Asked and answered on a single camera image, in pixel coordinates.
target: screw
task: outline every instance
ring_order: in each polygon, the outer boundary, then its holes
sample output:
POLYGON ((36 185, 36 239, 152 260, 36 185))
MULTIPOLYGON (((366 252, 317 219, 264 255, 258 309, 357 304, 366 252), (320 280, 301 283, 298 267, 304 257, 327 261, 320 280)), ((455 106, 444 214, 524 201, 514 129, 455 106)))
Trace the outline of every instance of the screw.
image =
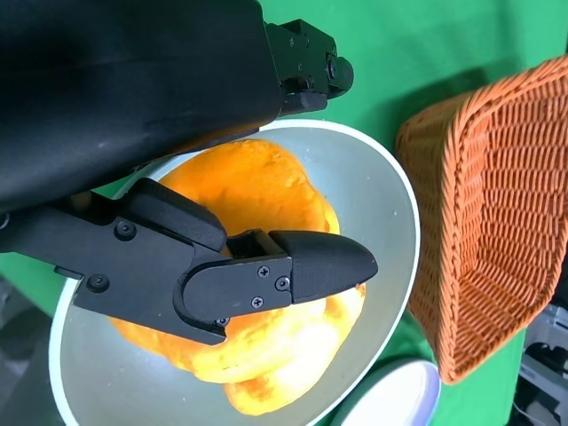
POLYGON ((270 269, 268 268, 268 266, 261 266, 260 268, 258 268, 257 274, 260 278, 266 278, 268 277, 268 275, 270 275, 270 269))
POLYGON ((264 299, 262 297, 253 297, 252 301, 250 302, 252 307, 255 309, 260 308, 264 304, 264 299))
POLYGON ((221 318, 215 321, 215 324, 217 324, 220 327, 225 327, 227 324, 229 324, 229 319, 228 318, 221 318))
POLYGON ((10 222, 10 213, 4 213, 3 215, 0 215, 0 230, 8 226, 9 222, 10 222))
POLYGON ((93 293, 102 293, 108 288, 109 284, 110 282, 106 275, 97 273, 89 278, 87 281, 87 288, 93 293))
POLYGON ((276 283, 274 283, 274 287, 276 287, 278 291, 290 290, 290 278, 288 277, 278 278, 276 280, 276 283))
POLYGON ((114 235, 120 241, 130 241, 136 236, 136 226, 128 220, 121 220, 114 228, 114 235))

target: white plate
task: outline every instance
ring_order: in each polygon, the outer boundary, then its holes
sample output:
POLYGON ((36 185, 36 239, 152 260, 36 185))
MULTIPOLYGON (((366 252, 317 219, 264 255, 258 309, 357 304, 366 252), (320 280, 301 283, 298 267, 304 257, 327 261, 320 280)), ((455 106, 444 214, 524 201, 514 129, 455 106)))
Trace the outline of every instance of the white plate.
MULTIPOLYGON (((332 122, 277 121, 252 138, 270 139, 294 153, 334 207, 342 234, 364 244, 379 264, 363 312, 327 372, 275 413, 239 414, 222 386, 198 381, 125 342, 107 317, 70 305, 77 282, 68 280, 50 342, 51 385, 67 424, 314 424, 361 380, 389 341, 414 282, 420 245, 418 209, 403 170, 370 137, 332 122)), ((145 173, 159 179, 191 156, 145 173)))

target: wicker basket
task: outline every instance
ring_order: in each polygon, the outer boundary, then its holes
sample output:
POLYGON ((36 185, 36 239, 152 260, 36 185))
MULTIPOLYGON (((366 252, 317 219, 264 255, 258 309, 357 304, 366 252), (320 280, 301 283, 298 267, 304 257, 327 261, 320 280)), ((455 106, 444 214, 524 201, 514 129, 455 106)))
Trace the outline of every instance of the wicker basket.
POLYGON ((553 296, 568 239, 568 58, 425 109, 397 153, 421 214, 410 310, 456 383, 553 296))

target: black mount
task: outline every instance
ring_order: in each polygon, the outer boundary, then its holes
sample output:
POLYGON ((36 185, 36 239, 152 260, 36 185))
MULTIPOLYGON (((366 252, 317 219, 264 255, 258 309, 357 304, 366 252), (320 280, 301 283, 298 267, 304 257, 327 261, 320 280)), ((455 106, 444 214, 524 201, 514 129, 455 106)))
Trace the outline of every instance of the black mount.
POLYGON ((76 306, 207 344, 233 316, 330 296, 374 276, 373 255, 327 233, 227 239, 202 206, 139 180, 117 201, 83 193, 0 218, 0 252, 81 280, 76 306))

